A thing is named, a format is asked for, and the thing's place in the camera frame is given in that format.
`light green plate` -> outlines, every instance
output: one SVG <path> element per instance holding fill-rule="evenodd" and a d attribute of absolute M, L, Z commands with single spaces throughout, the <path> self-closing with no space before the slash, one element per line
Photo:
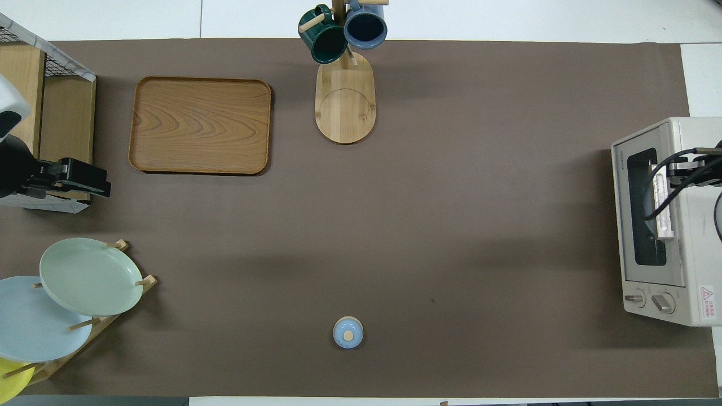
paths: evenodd
<path fill-rule="evenodd" d="M 40 278 L 59 305 L 85 316 L 112 316 L 135 306 L 143 279 L 127 255 L 102 241 L 58 241 L 40 258 Z"/>

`mug handle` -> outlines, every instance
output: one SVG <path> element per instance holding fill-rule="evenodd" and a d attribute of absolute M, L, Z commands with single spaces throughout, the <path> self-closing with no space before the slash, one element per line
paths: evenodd
<path fill-rule="evenodd" d="M 322 13 L 325 16 L 323 18 L 324 23 L 328 24 L 334 21 L 334 13 L 331 12 L 329 6 L 326 6 L 325 4 L 319 4 L 316 6 L 316 15 L 321 15 Z"/>

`toaster oven window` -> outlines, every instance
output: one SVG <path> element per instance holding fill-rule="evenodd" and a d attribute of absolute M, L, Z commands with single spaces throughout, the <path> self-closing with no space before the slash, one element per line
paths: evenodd
<path fill-rule="evenodd" d="M 667 255 L 664 242 L 654 238 L 654 220 L 642 219 L 643 210 L 653 210 L 651 188 L 642 196 L 644 179 L 649 174 L 649 165 L 657 163 L 657 151 L 654 148 L 629 156 L 627 175 L 630 184 L 630 209 L 632 210 L 632 237 L 634 238 L 634 257 L 639 265 L 664 266 Z"/>

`green mug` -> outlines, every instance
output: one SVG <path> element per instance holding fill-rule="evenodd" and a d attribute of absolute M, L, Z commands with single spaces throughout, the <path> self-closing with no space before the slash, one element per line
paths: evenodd
<path fill-rule="evenodd" d="M 348 41 L 346 41 L 344 29 L 335 23 L 334 15 L 329 7 L 319 4 L 315 9 L 306 12 L 298 25 L 304 25 L 322 14 L 324 15 L 323 21 L 298 35 L 310 49 L 314 61 L 319 64 L 330 64 L 344 54 Z"/>

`toaster oven knob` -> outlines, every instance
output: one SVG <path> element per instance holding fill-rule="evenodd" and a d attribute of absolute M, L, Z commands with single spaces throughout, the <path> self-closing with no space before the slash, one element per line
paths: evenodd
<path fill-rule="evenodd" d="M 665 314 L 674 312 L 674 298 L 669 293 L 662 293 L 661 295 L 653 295 L 652 303 L 657 306 L 657 309 Z"/>
<path fill-rule="evenodd" d="M 642 297 L 642 295 L 626 295 L 625 300 L 632 303 L 642 303 L 644 301 L 644 297 Z"/>
<path fill-rule="evenodd" d="M 625 295 L 625 301 L 632 302 L 639 308 L 642 308 L 645 304 L 647 304 L 647 299 L 641 289 L 635 290 L 633 295 Z"/>

